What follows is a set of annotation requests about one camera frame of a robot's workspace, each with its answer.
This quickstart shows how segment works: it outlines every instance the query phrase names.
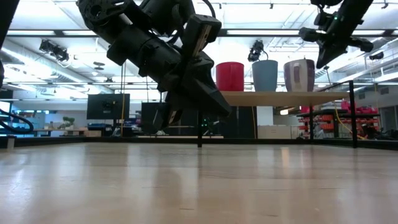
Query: vase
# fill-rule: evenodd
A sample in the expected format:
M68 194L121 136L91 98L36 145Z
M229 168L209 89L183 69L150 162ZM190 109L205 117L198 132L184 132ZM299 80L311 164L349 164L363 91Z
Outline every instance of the vase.
M315 84L315 62L309 59L287 62L284 65L284 76L287 91L313 91Z
M216 85L219 91L244 90L244 65L225 62L216 66Z
M262 60L251 65L255 91L276 91L278 62Z

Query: computer monitor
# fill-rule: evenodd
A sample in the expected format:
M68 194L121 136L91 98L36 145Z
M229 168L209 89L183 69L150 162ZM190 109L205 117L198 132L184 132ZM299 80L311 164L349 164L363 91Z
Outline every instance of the computer monitor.
M5 112L10 113L11 104L9 102L0 101L0 109L2 109ZM0 116L8 117L8 115L5 115L5 114L0 114Z
M87 119L122 119L123 94L88 95ZM123 118L129 117L130 94L124 94Z

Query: purple vase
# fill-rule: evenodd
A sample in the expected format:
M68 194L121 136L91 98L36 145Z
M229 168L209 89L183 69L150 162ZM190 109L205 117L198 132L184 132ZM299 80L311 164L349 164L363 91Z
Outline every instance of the purple vase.
M300 59L284 65L285 84L287 91L313 91L315 84L315 62Z

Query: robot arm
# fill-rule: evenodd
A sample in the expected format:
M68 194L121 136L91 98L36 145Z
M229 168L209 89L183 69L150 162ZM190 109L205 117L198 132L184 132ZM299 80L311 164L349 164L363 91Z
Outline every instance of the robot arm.
M356 27L363 23L362 17L369 9L373 0L344 0L341 7L333 14L323 11L325 6L335 6L342 0L311 0L311 4L320 8L320 13L314 24L318 30L301 28L300 36L303 40L316 42L319 45L317 68L342 54L347 53L347 46L359 47L364 52L370 52L373 44L361 38L353 38Z
M211 77L214 62L202 51L221 29L215 17L195 14L191 0L145 0L140 6L133 0L79 0L77 6L87 27L111 44L109 59L118 65L130 60L140 76L167 91L156 128L178 121L185 108L229 115L231 108ZM159 38L174 30L181 47L174 45L175 37L168 43Z

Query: wooden floor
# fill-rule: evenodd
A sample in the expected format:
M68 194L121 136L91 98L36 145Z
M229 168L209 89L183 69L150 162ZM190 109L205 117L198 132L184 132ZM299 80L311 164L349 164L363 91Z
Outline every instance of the wooden floor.
M397 223L398 152L83 143L0 153L0 223Z

